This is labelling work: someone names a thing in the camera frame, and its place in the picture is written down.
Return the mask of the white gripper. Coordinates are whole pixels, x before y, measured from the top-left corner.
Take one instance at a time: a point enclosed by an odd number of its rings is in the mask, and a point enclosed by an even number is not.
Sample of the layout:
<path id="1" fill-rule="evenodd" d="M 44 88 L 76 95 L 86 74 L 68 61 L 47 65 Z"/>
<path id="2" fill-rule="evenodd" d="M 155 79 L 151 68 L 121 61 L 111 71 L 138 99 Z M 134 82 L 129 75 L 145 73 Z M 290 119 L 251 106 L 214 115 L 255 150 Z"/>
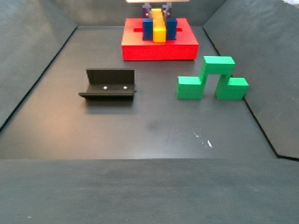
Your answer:
<path id="1" fill-rule="evenodd" d="M 173 3 L 189 3 L 191 0 L 126 0 L 130 4 L 143 3 L 143 18 L 151 17 L 153 6 L 150 3 L 166 3 L 163 5 L 163 16 L 170 18 L 173 16 Z"/>

